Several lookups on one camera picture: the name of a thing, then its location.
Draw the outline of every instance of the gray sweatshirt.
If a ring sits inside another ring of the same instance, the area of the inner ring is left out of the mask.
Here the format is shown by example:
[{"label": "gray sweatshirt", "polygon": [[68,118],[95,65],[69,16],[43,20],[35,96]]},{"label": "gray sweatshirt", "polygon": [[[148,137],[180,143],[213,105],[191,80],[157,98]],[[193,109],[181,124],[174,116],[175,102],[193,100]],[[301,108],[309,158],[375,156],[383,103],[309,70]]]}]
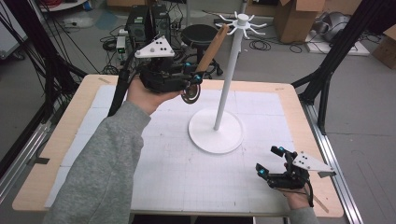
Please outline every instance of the gray sweatshirt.
[{"label": "gray sweatshirt", "polygon": [[[129,102],[104,119],[73,163],[43,223],[127,224],[141,135],[149,121],[148,114]],[[292,211],[290,220],[318,223],[312,208]]]}]

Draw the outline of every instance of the round white base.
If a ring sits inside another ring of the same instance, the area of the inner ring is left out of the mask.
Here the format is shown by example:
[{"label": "round white base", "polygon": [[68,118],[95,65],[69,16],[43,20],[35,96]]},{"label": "round white base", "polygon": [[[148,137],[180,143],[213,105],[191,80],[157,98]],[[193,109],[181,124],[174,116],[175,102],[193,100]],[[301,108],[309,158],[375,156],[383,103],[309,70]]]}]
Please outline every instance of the round white base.
[{"label": "round white base", "polygon": [[190,120],[189,133],[192,142],[211,153],[227,153],[238,148],[243,140],[243,126],[235,115],[223,112],[219,129],[215,131],[217,109],[198,111]]}]

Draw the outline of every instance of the black stool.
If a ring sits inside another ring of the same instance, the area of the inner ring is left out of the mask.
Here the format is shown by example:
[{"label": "black stool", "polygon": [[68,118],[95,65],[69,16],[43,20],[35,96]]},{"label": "black stool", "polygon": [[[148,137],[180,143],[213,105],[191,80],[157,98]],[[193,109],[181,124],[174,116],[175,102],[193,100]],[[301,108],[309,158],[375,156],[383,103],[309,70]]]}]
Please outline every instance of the black stool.
[{"label": "black stool", "polygon": [[[209,48],[210,43],[212,42],[213,38],[218,33],[218,30],[212,26],[204,25],[204,24],[194,24],[191,26],[186,27],[181,32],[181,40],[188,46],[197,49],[196,54],[188,55],[186,58],[183,59],[184,62],[191,56],[197,56],[197,64],[201,61],[202,57],[204,56],[204,52],[207,48]],[[220,65],[216,62],[215,59],[212,60],[210,64],[213,66],[213,69],[209,72],[206,72],[206,76],[212,79],[211,74],[216,70],[216,74],[221,76],[223,71],[220,68]]]}]

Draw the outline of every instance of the floor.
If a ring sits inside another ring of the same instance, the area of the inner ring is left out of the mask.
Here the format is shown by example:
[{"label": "floor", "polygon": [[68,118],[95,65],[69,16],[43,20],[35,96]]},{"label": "floor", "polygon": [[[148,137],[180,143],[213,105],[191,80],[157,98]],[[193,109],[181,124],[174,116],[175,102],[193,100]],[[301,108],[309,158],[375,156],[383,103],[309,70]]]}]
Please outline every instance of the floor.
[{"label": "floor", "polygon": [[[106,52],[99,41],[126,22],[123,12],[98,8],[88,13],[80,9],[56,14],[57,18],[79,15],[93,18],[94,25],[70,30],[70,36],[92,64],[101,71]],[[192,22],[212,23],[215,16],[193,18]],[[260,24],[271,20],[255,19]],[[276,37],[272,26],[265,28],[266,38]],[[74,47],[65,34],[67,52],[75,66],[88,73],[97,72]],[[217,61],[224,74],[232,39],[226,37]],[[233,80],[291,83],[314,72],[326,55],[308,53],[297,47],[270,43],[270,50],[252,49],[243,40]],[[376,44],[362,41],[372,52]],[[373,56],[346,56],[332,78],[326,118],[326,131],[344,177],[365,223],[396,223],[396,70],[390,70]],[[15,142],[23,128],[43,103],[43,91],[28,59],[0,62],[0,159]],[[27,165],[12,190],[0,204],[1,223],[40,223],[44,214],[18,212],[12,201],[31,166]],[[348,223],[347,218],[320,218],[321,223]],[[281,218],[259,218],[258,224],[282,223]]]}]

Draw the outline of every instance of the white pole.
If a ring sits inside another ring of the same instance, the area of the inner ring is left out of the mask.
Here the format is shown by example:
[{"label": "white pole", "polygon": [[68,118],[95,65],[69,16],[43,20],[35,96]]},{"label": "white pole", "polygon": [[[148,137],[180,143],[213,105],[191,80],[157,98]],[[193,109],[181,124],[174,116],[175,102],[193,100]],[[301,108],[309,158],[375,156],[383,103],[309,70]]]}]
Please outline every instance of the white pole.
[{"label": "white pole", "polygon": [[230,90],[231,81],[233,80],[233,70],[235,69],[236,60],[238,59],[239,50],[241,49],[243,34],[244,31],[242,29],[237,29],[234,33],[233,46],[231,47],[230,59],[228,61],[228,66],[227,66],[228,75],[224,79],[224,85],[221,93],[218,115],[216,117],[216,123],[214,127],[215,131],[219,129],[221,123],[221,118],[224,112],[224,106],[227,101],[228,91]]}]

